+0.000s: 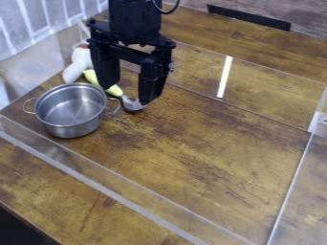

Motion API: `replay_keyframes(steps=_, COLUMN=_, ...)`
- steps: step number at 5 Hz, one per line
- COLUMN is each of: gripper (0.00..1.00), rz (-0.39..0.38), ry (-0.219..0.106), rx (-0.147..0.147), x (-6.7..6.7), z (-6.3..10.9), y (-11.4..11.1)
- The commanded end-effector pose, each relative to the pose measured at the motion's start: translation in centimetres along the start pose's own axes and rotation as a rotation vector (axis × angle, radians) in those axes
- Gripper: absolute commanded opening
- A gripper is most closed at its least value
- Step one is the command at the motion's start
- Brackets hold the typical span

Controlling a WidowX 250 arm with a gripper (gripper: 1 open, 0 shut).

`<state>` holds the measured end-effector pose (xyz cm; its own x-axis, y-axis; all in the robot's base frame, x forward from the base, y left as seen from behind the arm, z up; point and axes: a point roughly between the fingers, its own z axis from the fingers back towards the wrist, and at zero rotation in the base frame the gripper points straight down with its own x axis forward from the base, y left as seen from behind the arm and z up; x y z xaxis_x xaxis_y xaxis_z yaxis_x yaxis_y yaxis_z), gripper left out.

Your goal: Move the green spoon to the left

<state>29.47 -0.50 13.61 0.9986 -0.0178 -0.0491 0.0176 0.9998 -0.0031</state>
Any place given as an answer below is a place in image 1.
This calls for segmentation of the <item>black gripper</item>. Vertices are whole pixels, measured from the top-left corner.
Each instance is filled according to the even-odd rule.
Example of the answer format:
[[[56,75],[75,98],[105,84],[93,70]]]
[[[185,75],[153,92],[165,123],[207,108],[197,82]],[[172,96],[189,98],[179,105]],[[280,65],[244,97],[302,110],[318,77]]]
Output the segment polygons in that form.
[[[176,43],[161,34],[160,18],[123,18],[87,21],[91,31],[89,51],[97,81],[108,89],[120,80],[120,59],[140,61],[145,54],[131,45],[151,46],[153,51],[140,63],[137,95],[141,105],[151,103],[161,94]]]

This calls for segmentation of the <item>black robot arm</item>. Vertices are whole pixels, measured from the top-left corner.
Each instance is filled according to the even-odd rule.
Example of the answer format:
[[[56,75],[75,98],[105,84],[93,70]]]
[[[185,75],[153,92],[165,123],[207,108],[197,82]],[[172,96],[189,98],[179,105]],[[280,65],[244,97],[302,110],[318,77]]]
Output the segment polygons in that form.
[[[173,70],[176,43],[160,34],[163,0],[108,0],[108,20],[91,18],[88,48],[103,89],[120,81],[120,60],[140,67],[137,99],[147,105],[161,94],[168,73]]]

